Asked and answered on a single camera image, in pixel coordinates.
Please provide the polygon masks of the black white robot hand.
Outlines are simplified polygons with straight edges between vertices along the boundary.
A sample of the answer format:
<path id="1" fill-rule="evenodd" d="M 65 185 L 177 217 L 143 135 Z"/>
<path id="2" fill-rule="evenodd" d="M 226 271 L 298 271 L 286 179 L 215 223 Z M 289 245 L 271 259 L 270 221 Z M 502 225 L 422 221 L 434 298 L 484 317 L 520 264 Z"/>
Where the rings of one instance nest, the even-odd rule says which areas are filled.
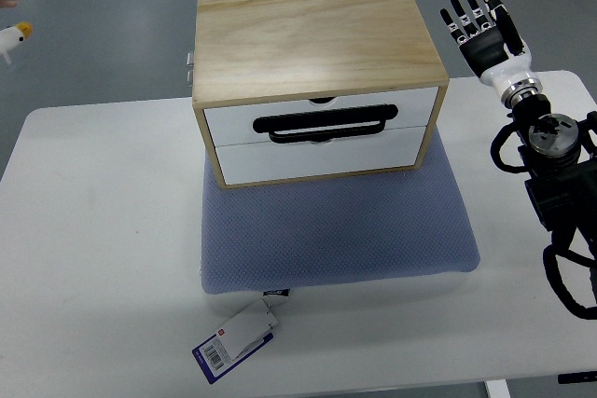
<path id="1" fill-rule="evenodd" d="M 451 0 L 443 19 L 451 38 L 480 83 L 494 90 L 508 109 L 540 94 L 543 86 L 531 70 L 532 54 L 502 0 Z"/>

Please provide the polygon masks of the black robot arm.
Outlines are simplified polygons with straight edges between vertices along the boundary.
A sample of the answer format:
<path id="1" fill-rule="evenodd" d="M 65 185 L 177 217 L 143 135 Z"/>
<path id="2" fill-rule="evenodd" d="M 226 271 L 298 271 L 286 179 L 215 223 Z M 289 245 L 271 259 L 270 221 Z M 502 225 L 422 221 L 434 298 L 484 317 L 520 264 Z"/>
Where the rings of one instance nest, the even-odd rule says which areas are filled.
<path id="1" fill-rule="evenodd" d="M 543 251 L 548 283 L 564 307 L 583 320 L 596 308 L 579 304 L 567 289 L 558 259 L 587 268 L 596 287 L 596 113 L 577 121 L 551 111 L 544 94 L 507 102 L 511 122 L 494 137 L 490 155 L 503 172 L 527 172 L 528 197 L 550 233 Z"/>

